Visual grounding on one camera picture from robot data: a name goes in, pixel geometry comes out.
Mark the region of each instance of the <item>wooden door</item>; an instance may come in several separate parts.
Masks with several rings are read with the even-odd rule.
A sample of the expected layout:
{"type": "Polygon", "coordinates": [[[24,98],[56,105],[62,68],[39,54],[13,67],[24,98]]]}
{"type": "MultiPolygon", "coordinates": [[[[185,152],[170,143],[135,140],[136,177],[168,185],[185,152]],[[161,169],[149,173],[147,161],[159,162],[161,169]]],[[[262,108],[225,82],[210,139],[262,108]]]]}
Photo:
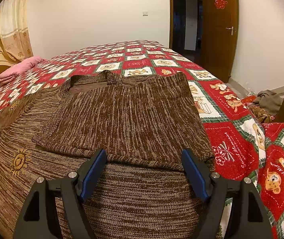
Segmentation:
{"type": "Polygon", "coordinates": [[[186,28],[186,0],[173,0],[173,44],[172,49],[184,52],[186,28]]]}
{"type": "Polygon", "coordinates": [[[238,0],[203,0],[201,66],[224,83],[231,76],[237,30],[238,0]]]}

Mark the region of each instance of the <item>silver screw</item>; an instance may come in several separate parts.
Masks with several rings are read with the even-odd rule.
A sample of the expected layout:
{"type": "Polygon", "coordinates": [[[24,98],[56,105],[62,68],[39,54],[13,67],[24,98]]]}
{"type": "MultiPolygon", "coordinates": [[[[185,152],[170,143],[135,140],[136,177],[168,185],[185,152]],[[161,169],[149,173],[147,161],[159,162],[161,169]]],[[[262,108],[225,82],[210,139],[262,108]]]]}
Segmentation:
{"type": "Polygon", "coordinates": [[[69,178],[74,178],[76,177],[78,174],[76,172],[69,172],[68,176],[69,178]]]}
{"type": "Polygon", "coordinates": [[[220,177],[220,174],[218,172],[212,172],[211,175],[214,179],[218,179],[220,177]]]}
{"type": "Polygon", "coordinates": [[[251,180],[250,178],[248,178],[248,177],[245,177],[245,178],[244,178],[244,182],[245,182],[245,183],[251,183],[252,180],[251,180]]]}
{"type": "Polygon", "coordinates": [[[43,183],[43,182],[44,182],[44,178],[43,177],[37,178],[37,183],[43,183]]]}

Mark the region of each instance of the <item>bed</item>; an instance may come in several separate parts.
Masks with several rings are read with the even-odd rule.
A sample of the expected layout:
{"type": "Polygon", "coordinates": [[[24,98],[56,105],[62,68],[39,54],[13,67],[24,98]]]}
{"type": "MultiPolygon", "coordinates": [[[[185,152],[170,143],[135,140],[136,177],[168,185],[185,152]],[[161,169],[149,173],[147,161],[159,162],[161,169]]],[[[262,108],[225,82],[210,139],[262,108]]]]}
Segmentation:
{"type": "MultiPolygon", "coordinates": [[[[124,76],[183,72],[215,153],[216,171],[227,179],[251,178],[266,207],[274,238],[284,237],[284,123],[262,126],[227,85],[158,42],[92,46],[46,60],[0,88],[0,111],[27,94],[59,86],[72,75],[97,75],[103,70],[124,76]]],[[[222,235],[231,205],[228,199],[222,235]]]]}

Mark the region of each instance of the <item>floral curtain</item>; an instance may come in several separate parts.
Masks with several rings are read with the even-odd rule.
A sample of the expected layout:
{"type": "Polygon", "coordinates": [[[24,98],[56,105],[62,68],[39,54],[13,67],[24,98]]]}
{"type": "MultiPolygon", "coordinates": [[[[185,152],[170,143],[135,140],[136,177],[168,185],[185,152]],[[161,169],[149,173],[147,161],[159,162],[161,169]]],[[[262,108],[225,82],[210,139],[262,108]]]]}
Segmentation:
{"type": "Polygon", "coordinates": [[[27,26],[27,0],[0,3],[0,51],[14,61],[33,56],[27,26]]]}

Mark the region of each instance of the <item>door lock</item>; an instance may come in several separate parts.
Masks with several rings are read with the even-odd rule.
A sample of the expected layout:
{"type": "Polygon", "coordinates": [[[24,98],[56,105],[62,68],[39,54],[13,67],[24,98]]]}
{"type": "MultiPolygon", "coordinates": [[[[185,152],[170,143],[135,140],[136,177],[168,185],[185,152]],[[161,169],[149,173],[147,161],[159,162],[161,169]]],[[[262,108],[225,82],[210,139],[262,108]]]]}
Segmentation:
{"type": "Polygon", "coordinates": [[[231,29],[231,35],[233,36],[233,32],[234,32],[234,27],[232,26],[231,28],[227,28],[227,29],[231,29]]]}

